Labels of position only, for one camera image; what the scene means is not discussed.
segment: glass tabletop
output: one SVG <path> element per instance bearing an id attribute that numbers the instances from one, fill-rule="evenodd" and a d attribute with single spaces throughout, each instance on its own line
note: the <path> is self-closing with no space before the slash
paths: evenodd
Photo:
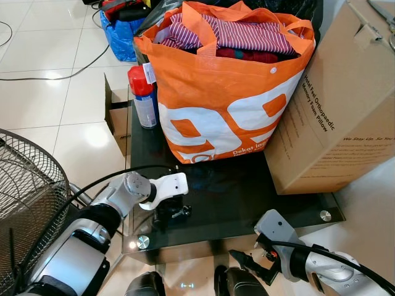
<path id="1" fill-rule="evenodd" d="M 269 209 L 276 209 L 294 228 L 344 221 L 332 193 L 277 195 L 263 152 L 182 165 L 173 156 L 161 127 L 144 129 L 131 104 L 132 167 L 179 166 L 186 174 L 189 193 L 162 202 L 155 211 L 134 207 L 124 223 L 123 253 L 136 252 L 139 236 L 149 238 L 147 250 L 254 233 L 254 225 Z M 165 168 L 139 171 L 151 179 L 169 174 Z M 187 206 L 191 215 L 176 215 Z M 321 211 L 331 220 L 321 219 Z"/>

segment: black glass table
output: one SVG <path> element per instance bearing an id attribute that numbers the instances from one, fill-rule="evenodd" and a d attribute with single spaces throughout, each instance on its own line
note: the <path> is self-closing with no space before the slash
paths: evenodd
<path id="1" fill-rule="evenodd" d="M 333 194 L 278 195 L 262 152 L 182 165 L 168 148 L 161 127 L 140 126 L 133 104 L 130 121 L 131 167 L 178 165 L 186 174 L 189 193 L 176 204 L 191 206 L 192 215 L 158 224 L 160 211 L 134 207 L 124 224 L 124 255 L 154 265 L 226 253 L 230 249 L 251 250 L 257 238 L 254 225 L 272 208 L 299 235 L 345 220 Z M 154 179 L 169 174 L 165 168 L 139 172 Z M 330 221 L 321 218 L 322 211 L 330 213 Z M 139 238 L 145 239 L 146 244 L 140 246 Z"/>

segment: clothing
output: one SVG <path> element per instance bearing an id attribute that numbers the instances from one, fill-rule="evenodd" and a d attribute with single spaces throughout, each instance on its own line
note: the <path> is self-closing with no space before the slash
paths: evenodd
<path id="1" fill-rule="evenodd" d="M 294 49 L 280 33 L 277 23 L 227 22 L 209 15 L 202 15 L 217 37 L 217 48 L 230 47 L 250 51 L 265 51 L 293 55 Z M 182 14 L 170 17 L 169 34 L 161 44 L 178 48 L 199 48 L 202 44 L 196 34 L 182 24 Z"/>
<path id="2" fill-rule="evenodd" d="M 253 60 L 255 62 L 261 62 L 266 64 L 278 62 L 278 56 L 271 52 L 247 51 L 244 49 L 233 49 L 229 47 L 217 49 L 217 57 L 231 57 L 233 59 L 239 60 Z"/>

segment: blue bag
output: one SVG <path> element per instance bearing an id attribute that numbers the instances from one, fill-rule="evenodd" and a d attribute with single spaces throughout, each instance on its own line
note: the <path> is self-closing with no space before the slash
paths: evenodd
<path id="1" fill-rule="evenodd" d="M 110 23 L 103 11 L 100 11 L 100 18 L 107 41 L 117 59 L 125 62 L 136 62 L 136 54 L 132 46 L 133 35 L 145 18 L 131 22 L 117 20 Z"/>

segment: orange shopping bag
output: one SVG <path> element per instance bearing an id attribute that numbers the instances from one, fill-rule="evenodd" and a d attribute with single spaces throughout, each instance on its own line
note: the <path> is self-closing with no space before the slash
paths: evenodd
<path id="1" fill-rule="evenodd" d="M 197 54 L 152 42 L 180 12 L 182 24 L 203 45 Z M 231 22 L 278 23 L 300 57 L 275 64 L 216 57 L 217 39 L 201 14 Z M 195 163 L 264 149 L 313 53 L 314 32 L 308 20 L 250 10 L 242 1 L 230 8 L 184 2 L 135 43 L 155 72 L 167 142 L 180 162 Z"/>

